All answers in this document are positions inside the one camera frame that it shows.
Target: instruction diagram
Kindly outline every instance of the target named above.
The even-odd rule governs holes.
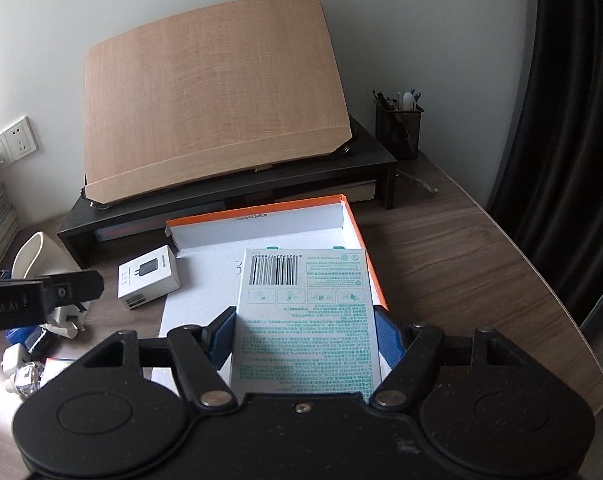
[[[248,303],[275,303],[276,296],[274,288],[248,289]]]
[[[340,288],[339,303],[363,303],[363,288]]]
[[[335,303],[335,290],[332,288],[320,288],[308,291],[309,303]]]
[[[302,288],[281,288],[277,291],[277,303],[306,303]]]

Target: orange and white box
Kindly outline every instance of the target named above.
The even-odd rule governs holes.
[[[166,298],[159,337],[185,325],[206,326],[237,304],[246,249],[365,249],[343,195],[324,196],[213,212],[166,223],[178,248],[181,288]],[[386,306],[370,258],[366,256],[373,304]],[[390,368],[380,357],[381,375]],[[220,370],[229,381],[230,358]],[[176,392],[171,371],[155,368],[152,380]]]

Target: wooden desk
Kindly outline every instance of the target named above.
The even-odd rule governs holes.
[[[578,391],[598,411],[603,372],[559,300],[492,220],[427,158],[402,164],[439,189],[431,195],[399,179],[395,209],[375,202],[353,211],[381,281],[390,311],[405,323],[424,320],[450,334],[472,335],[493,326]],[[54,235],[59,222],[45,226]],[[12,256],[27,234],[16,240]],[[101,244],[96,268],[106,290],[86,317],[87,330],[59,354],[78,357],[116,330],[140,337],[159,332],[163,298],[129,311],[117,301],[120,264],[166,243],[151,232]],[[5,343],[0,333],[0,359]],[[17,396],[3,390],[0,369],[0,480],[26,474],[10,435]]]

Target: black charger picture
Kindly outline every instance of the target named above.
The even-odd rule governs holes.
[[[157,263],[158,263],[157,258],[153,258],[152,260],[149,260],[148,262],[141,264],[140,268],[135,270],[135,276],[145,276],[149,272],[152,272],[153,270],[157,270]]]

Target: black curtain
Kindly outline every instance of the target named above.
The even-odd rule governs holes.
[[[528,86],[489,213],[581,323],[603,293],[603,0],[537,0]]]

